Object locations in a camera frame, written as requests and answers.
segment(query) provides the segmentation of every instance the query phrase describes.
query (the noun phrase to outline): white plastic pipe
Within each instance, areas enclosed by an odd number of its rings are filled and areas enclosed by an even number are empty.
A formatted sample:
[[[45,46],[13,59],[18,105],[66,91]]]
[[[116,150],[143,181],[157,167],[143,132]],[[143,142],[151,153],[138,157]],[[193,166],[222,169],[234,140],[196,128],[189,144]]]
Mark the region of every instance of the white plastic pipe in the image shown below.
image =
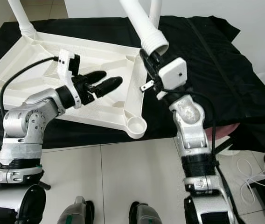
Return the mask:
[[[20,0],[8,0],[10,7],[19,23],[21,34],[31,36],[34,35],[36,30],[30,23]]]
[[[152,5],[151,9],[154,8],[154,10],[152,14],[156,13],[158,8],[161,7],[160,0],[153,0],[153,2],[154,5]],[[151,55],[154,51],[157,51],[160,55],[163,55],[167,51],[169,43],[163,33],[153,25],[139,1],[120,0],[120,3],[141,39],[142,48],[146,53]]]
[[[151,0],[149,19],[157,29],[159,28],[161,5],[162,0]]]

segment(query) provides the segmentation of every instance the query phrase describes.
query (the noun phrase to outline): black strap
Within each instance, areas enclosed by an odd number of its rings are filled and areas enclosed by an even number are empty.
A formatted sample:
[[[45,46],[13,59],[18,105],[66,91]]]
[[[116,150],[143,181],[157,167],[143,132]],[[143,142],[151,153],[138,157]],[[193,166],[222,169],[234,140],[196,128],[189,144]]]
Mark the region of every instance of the black strap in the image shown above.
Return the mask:
[[[222,173],[222,171],[220,169],[220,163],[218,161],[216,161],[216,169],[218,170],[218,172],[219,172],[219,174],[221,176],[221,179],[223,181],[223,186],[225,188],[226,194],[230,198],[230,201],[231,201],[231,204],[232,204],[232,210],[233,210],[233,213],[235,215],[236,220],[238,221],[238,224],[245,224],[245,222],[242,220],[242,218],[240,217],[240,215],[238,213],[238,210],[237,210],[237,207],[236,207],[232,192],[231,192],[231,190],[229,188],[228,182],[226,181],[226,178],[225,178],[224,174]]]
[[[220,153],[221,151],[225,150],[227,147],[233,145],[233,138],[229,138],[228,140],[224,141],[221,145],[216,147],[215,151],[213,152],[215,155]]]
[[[13,209],[0,208],[0,224],[14,224],[16,215]]]
[[[203,45],[203,47],[205,48],[205,50],[207,51],[207,53],[209,54],[210,58],[212,59],[212,61],[214,62],[216,68],[218,69],[218,71],[220,72],[220,74],[222,75],[223,80],[225,81],[225,83],[227,84],[228,88],[230,89],[231,93],[234,95],[234,97],[237,99],[239,105],[241,106],[243,112],[245,113],[246,117],[250,116],[250,113],[247,112],[247,110],[245,110],[245,106],[244,103],[241,99],[241,97],[238,95],[238,93],[236,92],[235,88],[233,87],[233,84],[231,83],[231,81],[227,78],[226,72],[222,69],[222,67],[220,66],[219,62],[217,61],[216,57],[214,56],[214,54],[212,53],[212,50],[210,49],[210,47],[208,46],[208,44],[206,43],[205,39],[203,38],[203,36],[201,35],[201,33],[199,32],[199,30],[196,28],[196,26],[193,24],[193,22],[187,18],[188,23],[190,24],[190,26],[192,27],[193,31],[195,32],[195,34],[197,35],[197,37],[199,38],[201,44]]]

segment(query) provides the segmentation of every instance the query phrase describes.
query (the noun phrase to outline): black cloth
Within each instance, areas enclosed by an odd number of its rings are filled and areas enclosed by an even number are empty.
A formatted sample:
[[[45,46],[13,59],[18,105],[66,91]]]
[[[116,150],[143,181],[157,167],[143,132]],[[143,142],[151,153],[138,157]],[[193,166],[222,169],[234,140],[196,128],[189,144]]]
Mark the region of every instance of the black cloth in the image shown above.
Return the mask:
[[[44,33],[140,47],[140,40],[127,18],[78,18],[33,22]],[[159,29],[169,41],[165,61],[182,57],[187,62],[188,89],[209,97],[215,104],[217,126],[240,122],[234,131],[238,150],[265,152],[265,86],[252,70],[251,63],[231,44],[239,30],[216,17],[162,16]],[[20,38],[16,22],[0,29],[0,58]],[[204,127],[212,126],[211,109],[205,109]],[[148,128],[140,140],[176,135],[172,113],[156,99],[153,91],[144,96],[142,117]],[[0,118],[0,145],[3,128]],[[55,119],[46,128],[43,148],[71,147],[99,143],[132,141],[120,130]]]

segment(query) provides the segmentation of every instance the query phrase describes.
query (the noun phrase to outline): white cable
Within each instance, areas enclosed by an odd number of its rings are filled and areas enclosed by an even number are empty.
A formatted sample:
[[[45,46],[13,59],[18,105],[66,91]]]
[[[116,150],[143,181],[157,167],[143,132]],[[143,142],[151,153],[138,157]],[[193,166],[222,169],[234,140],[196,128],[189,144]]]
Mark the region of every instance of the white cable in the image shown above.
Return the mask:
[[[241,160],[244,160],[244,161],[247,162],[248,165],[250,166],[250,169],[251,169],[251,171],[250,171],[250,175],[246,175],[246,174],[245,174],[244,172],[242,172],[241,169],[239,168],[239,162],[240,162]],[[251,186],[250,186],[250,184],[249,184],[249,181],[252,181],[252,182],[254,182],[254,183],[256,183],[256,184],[259,184],[259,185],[265,187],[264,184],[261,184],[261,183],[255,181],[255,180],[253,180],[253,178],[254,178],[254,177],[257,177],[257,176],[263,176],[263,177],[265,177],[265,175],[262,174],[262,173],[265,172],[265,170],[262,171],[261,173],[257,174],[257,175],[252,176],[252,173],[253,173],[252,165],[250,164],[249,161],[247,161],[246,159],[243,159],[243,158],[238,159],[238,161],[237,161],[237,168],[238,168],[238,171],[239,171],[242,175],[244,175],[244,176],[247,177],[247,179],[245,180],[245,182],[243,183],[243,185],[241,185],[241,187],[240,187],[240,196],[241,196],[241,199],[243,200],[244,203],[246,203],[246,204],[248,204],[248,205],[252,205],[252,204],[255,203],[255,200],[256,200],[256,199],[255,199],[255,195],[254,195],[254,193],[253,193],[253,190],[252,190],[252,188],[251,188]],[[251,203],[248,202],[248,201],[244,198],[244,196],[243,196],[243,191],[242,191],[242,190],[243,190],[244,186],[248,186],[249,191],[250,191],[250,193],[251,193],[251,195],[252,195],[252,197],[253,197],[253,202],[251,202]]]

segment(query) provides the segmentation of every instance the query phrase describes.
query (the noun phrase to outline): gray tape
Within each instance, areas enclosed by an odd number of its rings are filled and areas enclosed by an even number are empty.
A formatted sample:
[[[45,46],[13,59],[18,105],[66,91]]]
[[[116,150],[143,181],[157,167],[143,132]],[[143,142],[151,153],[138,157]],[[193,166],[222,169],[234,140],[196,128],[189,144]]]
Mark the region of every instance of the gray tape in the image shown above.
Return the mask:
[[[3,144],[0,163],[9,165],[13,159],[40,159],[42,145],[39,144]]]

